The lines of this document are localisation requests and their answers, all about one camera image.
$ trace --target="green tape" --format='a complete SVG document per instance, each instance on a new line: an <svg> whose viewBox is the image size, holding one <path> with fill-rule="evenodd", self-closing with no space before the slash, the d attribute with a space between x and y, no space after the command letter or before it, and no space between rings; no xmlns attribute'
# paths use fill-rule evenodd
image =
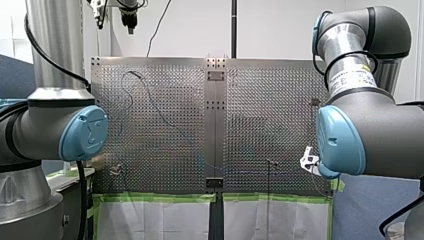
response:
<svg viewBox="0 0 424 240"><path fill-rule="evenodd" d="M65 177L78 177L78 170L70 170L65 173Z"/></svg>
<svg viewBox="0 0 424 240"><path fill-rule="evenodd" d="M279 202L300 202L311 204L327 204L331 199L324 197L304 197L286 194L266 193L224 193L224 202L252 202L259 200L271 200Z"/></svg>
<svg viewBox="0 0 424 240"><path fill-rule="evenodd" d="M210 203L215 202L214 194L168 195L154 193L95 194L98 202L158 202L158 203Z"/></svg>
<svg viewBox="0 0 424 240"><path fill-rule="evenodd" d="M94 215L94 210L93 208L90 208L87 210L87 218L91 218Z"/></svg>
<svg viewBox="0 0 424 240"><path fill-rule="evenodd" d="M344 189L345 189L345 187L346 187L346 184L341 179L333 179L333 180L331 180L331 190L336 190L336 188L337 188L337 181L340 181L339 182L339 187L338 187L337 191L338 192L343 192Z"/></svg>

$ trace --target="metal pole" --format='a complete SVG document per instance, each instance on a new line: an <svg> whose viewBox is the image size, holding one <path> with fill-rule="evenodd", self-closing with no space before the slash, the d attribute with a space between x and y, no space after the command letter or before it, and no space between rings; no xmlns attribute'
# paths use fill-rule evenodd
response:
<svg viewBox="0 0 424 240"><path fill-rule="evenodd" d="M231 8L231 58L237 58L237 0Z"/></svg>

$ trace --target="metal plate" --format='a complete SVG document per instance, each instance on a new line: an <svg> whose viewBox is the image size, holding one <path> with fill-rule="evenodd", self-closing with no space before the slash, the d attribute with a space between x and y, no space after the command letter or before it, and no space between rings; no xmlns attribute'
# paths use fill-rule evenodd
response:
<svg viewBox="0 0 424 240"><path fill-rule="evenodd" d="M110 116L95 192L205 191L204 61L94 59L93 94Z"/></svg>
<svg viewBox="0 0 424 240"><path fill-rule="evenodd" d="M224 191L317 195L299 167L307 145L316 152L311 99L327 99L312 62L228 60L227 79ZM329 190L322 178L315 183Z"/></svg>

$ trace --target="cable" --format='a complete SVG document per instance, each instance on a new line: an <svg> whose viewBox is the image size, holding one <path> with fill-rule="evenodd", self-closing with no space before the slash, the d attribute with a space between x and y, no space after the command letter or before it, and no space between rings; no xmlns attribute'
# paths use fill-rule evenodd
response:
<svg viewBox="0 0 424 240"><path fill-rule="evenodd" d="M374 62L374 69L372 71L372 73L374 74L375 71L377 71L378 68L378 59L376 56L374 56L374 54L372 54L371 52L368 52L366 50L358 50L358 51L352 51L352 52L347 52L347 53L343 53L339 56L337 56L336 58L334 58L328 65L327 68L325 69L325 74L324 74L324 84L325 87L328 90L328 75L330 73L331 68L334 66L334 64L336 64L339 60L342 60L345 57L348 57L350 55L354 55L354 54L363 54L365 56L367 56L368 58L372 59Z"/></svg>
<svg viewBox="0 0 424 240"><path fill-rule="evenodd" d="M322 12L321 13L321 16L319 17L319 19L318 19L318 22L317 22L317 25L316 25L316 29L315 29L315 31L317 31L316 32L316 37L314 38L314 42L312 43L313 45L313 49L312 49L312 62L313 62L313 64L314 64L314 67L315 67L315 70L319 73L319 74L321 74L321 75L323 75L324 76L324 72L321 70L321 69L319 69L319 67L318 67L318 65L317 65L317 61L316 61L316 54L317 54L317 52L318 52L318 40L319 40L319 34L320 34L320 30L321 30L321 23L322 23L322 20L324 19L324 17L327 15L327 14L332 14L333 12L331 12L331 11L324 11L324 12Z"/></svg>
<svg viewBox="0 0 424 240"><path fill-rule="evenodd" d="M102 14L102 19L101 19L101 24L98 26L99 29L103 29L103 24L105 23L105 18L106 18L106 11L107 11L107 3L109 2L109 0L105 1L105 6L103 7L103 14Z"/></svg>
<svg viewBox="0 0 424 240"><path fill-rule="evenodd" d="M10 117L11 115L15 113L19 113L27 109L28 109L27 101L17 102L7 107L4 107L0 110L0 122L3 122L5 119L7 119L8 117Z"/></svg>
<svg viewBox="0 0 424 240"><path fill-rule="evenodd" d="M126 8L126 9L128 9L128 10L137 10L137 9L140 9L140 8L143 8L143 7L147 7L148 5L149 5L149 2L148 2L148 0L143 0L143 3L142 4L140 4L140 3L137 3L137 6L135 6L135 7L130 7L130 6L128 6L128 5L126 5L126 4L124 4L123 2L121 2L120 0L116 0L122 7L124 7L124 8Z"/></svg>
<svg viewBox="0 0 424 240"><path fill-rule="evenodd" d="M85 179L84 166L81 161L77 161L77 167L81 188L81 216L77 239L83 240L85 233L85 221L87 220L87 180Z"/></svg>
<svg viewBox="0 0 424 240"><path fill-rule="evenodd" d="M162 23L162 20L163 20L163 18L165 17L166 12L168 11L168 7L169 7L169 4L171 4L171 1L172 1L172 0L169 0L169 1L168 1L168 3L166 4L165 10L163 11L162 16L161 16L161 17L160 17L160 19L159 19L159 22L158 22L158 25L157 25L157 27L156 27L155 33L153 33L152 37L150 38L150 41L149 41L149 49L147 50L147 57L149 57L149 55L150 55L150 50L152 49L152 42L153 42L153 39L156 37L156 34L157 34L157 33L158 33L158 31L159 31L160 24Z"/></svg>
<svg viewBox="0 0 424 240"><path fill-rule="evenodd" d="M53 61L46 52L44 52L44 50L40 47L40 45L37 43L34 35L31 32L31 29L29 27L29 23L28 23L28 14L25 15L25 20L24 20L24 27L25 27L25 33L28 36L29 42L31 43L32 47L35 49L35 51L37 51L37 53L44 59L46 60L48 63L50 63L53 67L55 67L56 69L58 69L59 71L69 75L70 77L75 78L75 80L82 82L86 87L88 87L90 85L90 83L88 82L87 79L85 79L84 77L75 74L69 70L67 70L66 68L60 66L59 64L57 64L55 61Z"/></svg>
<svg viewBox="0 0 424 240"><path fill-rule="evenodd" d="M406 212L408 212L409 210L415 208L416 206L418 206L420 203L422 203L424 201L424 195L417 198L416 200L414 200L413 202L411 202L410 204L408 204L407 206L405 206L404 208L400 209L399 211L397 211L396 213L394 213L392 216L390 216L389 218L387 218L386 220L384 220L380 226L378 227L378 230L380 230L381 235L383 235L384 237L386 236L385 233L385 228L386 226L393 222L396 218L402 216L403 214L405 214Z"/></svg>

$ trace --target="pegboard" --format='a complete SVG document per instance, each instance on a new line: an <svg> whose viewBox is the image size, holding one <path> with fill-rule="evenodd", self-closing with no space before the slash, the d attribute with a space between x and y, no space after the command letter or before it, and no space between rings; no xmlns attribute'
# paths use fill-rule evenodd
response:
<svg viewBox="0 0 424 240"><path fill-rule="evenodd" d="M329 191L299 164L316 150L312 99L327 99L312 62L210 61L93 59L92 91L110 116L94 190L202 193L213 173L218 191Z"/></svg>
<svg viewBox="0 0 424 240"><path fill-rule="evenodd" d="M224 144L226 192L316 195L327 181L299 167L305 147L317 154L315 116L327 100L311 61L228 60Z"/></svg>
<svg viewBox="0 0 424 240"><path fill-rule="evenodd" d="M96 192L204 192L203 61L93 61L93 93L110 119Z"/></svg>

